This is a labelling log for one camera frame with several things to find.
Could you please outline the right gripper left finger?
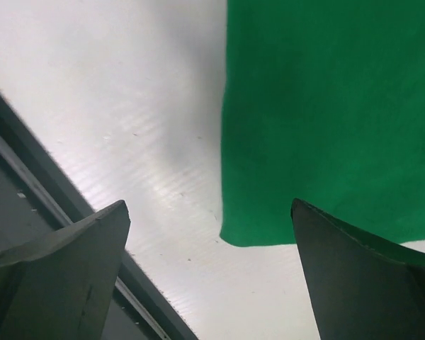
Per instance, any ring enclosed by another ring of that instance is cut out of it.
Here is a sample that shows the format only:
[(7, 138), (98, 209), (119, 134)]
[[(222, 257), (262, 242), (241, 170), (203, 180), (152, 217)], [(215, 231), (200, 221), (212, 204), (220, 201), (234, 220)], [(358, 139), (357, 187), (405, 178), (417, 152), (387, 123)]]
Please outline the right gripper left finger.
[(119, 200), (0, 252), (0, 339), (100, 339), (130, 229)]

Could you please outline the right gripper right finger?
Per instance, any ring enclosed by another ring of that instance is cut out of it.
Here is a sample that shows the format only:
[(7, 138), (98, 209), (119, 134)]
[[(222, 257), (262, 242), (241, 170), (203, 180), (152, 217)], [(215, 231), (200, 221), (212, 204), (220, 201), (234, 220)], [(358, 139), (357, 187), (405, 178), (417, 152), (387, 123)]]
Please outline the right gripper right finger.
[(291, 218), (321, 339), (425, 339), (425, 253), (300, 199)]

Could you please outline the green t shirt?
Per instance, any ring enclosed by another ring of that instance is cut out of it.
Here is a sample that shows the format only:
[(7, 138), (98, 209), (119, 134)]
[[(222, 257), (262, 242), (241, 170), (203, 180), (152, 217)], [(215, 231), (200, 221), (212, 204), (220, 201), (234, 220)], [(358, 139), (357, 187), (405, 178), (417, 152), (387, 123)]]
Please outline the green t shirt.
[(425, 240), (425, 0), (229, 1), (220, 237), (292, 244), (299, 198)]

